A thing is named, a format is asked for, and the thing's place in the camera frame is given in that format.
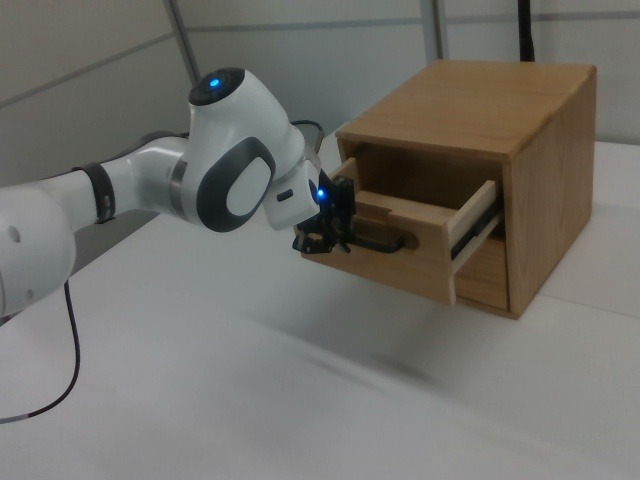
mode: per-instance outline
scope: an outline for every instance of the wooden box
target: wooden box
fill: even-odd
[[[337,132],[356,231],[405,248],[304,257],[518,318],[589,220],[595,101],[589,65],[436,62]]]

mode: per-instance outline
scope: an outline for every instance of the white tabletop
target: white tabletop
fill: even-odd
[[[637,479],[639,179],[640,147],[597,145],[592,219],[519,321],[304,261],[263,215],[160,216],[71,279],[78,385],[0,426],[0,478]],[[59,292],[0,327],[0,416],[72,370]]]

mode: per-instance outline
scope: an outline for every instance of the black cable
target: black cable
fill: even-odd
[[[320,146],[322,145],[322,140],[324,140],[324,130],[322,125],[318,122],[314,122],[313,120],[296,120],[295,122],[291,122],[291,125],[312,125],[318,129],[318,136],[316,137],[316,144],[313,147],[313,150],[318,153],[320,151]]]
[[[73,333],[73,345],[76,351],[76,365],[73,370],[73,378],[71,379],[71,383],[64,391],[62,395],[60,395],[56,400],[51,402],[46,407],[42,407],[38,410],[34,410],[30,413],[24,413],[22,415],[16,415],[14,417],[0,418],[0,425],[3,423],[13,423],[19,422],[20,420],[26,420],[27,418],[32,418],[38,416],[42,413],[48,412],[60,402],[62,402],[73,390],[73,387],[76,385],[76,381],[78,380],[78,373],[80,373],[80,340],[78,338],[78,327],[76,326],[76,317],[73,314],[73,304],[71,303],[71,293],[69,292],[69,282],[64,282],[64,296],[67,300],[67,311],[69,312],[69,321],[71,322],[71,332]]]
[[[531,4],[529,0],[518,0],[518,30],[520,31],[520,61],[535,62],[533,37],[531,36]]]

